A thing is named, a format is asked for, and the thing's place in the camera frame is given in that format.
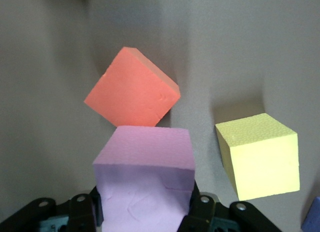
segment yellow cube top face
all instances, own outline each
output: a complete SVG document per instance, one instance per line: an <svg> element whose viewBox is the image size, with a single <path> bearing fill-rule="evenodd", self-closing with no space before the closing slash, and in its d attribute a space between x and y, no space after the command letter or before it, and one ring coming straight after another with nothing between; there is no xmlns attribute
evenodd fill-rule
<svg viewBox="0 0 320 232"><path fill-rule="evenodd" d="M219 123L215 126L229 147L296 134L266 113Z"/></svg>

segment orange cube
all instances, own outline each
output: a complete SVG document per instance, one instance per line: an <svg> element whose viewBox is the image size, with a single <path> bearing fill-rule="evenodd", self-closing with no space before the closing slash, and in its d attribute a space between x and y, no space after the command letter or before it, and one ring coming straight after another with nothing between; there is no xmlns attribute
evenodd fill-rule
<svg viewBox="0 0 320 232"><path fill-rule="evenodd" d="M84 102L116 127L155 126L179 98L172 79L138 49L124 47Z"/></svg>

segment gray background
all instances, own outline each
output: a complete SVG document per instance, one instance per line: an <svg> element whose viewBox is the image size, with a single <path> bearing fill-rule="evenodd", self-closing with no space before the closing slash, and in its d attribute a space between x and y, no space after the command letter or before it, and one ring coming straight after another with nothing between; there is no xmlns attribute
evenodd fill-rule
<svg viewBox="0 0 320 232"><path fill-rule="evenodd" d="M250 200L298 232L320 195L320 0L0 0L0 221L95 186L115 127L83 100L123 47L178 83L201 191L237 197L214 124L267 112L299 136L301 190Z"/></svg>

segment metal bolt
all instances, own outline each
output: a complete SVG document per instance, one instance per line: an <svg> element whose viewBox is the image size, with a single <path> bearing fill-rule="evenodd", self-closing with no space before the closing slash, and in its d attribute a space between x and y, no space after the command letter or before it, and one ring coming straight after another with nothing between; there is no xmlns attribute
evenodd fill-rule
<svg viewBox="0 0 320 232"><path fill-rule="evenodd" d="M42 201L40 204L39 204L39 207L44 207L44 206L47 206L49 204L48 201Z"/></svg>
<svg viewBox="0 0 320 232"><path fill-rule="evenodd" d="M210 199L207 196L202 196L201 197L201 202L208 203L209 201L210 201Z"/></svg>
<svg viewBox="0 0 320 232"><path fill-rule="evenodd" d="M247 209L247 207L243 203L237 203L236 207L241 211L245 211Z"/></svg>
<svg viewBox="0 0 320 232"><path fill-rule="evenodd" d="M86 199L86 197L84 197L83 195L79 196L76 201L81 202L84 201Z"/></svg>

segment textured yellow surface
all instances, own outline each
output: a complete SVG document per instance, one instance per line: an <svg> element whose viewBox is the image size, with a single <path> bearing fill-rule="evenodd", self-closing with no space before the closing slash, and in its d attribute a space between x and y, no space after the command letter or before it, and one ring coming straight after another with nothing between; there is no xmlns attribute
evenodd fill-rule
<svg viewBox="0 0 320 232"><path fill-rule="evenodd" d="M223 167L239 200L300 189L298 135L266 113L216 124Z"/></svg>

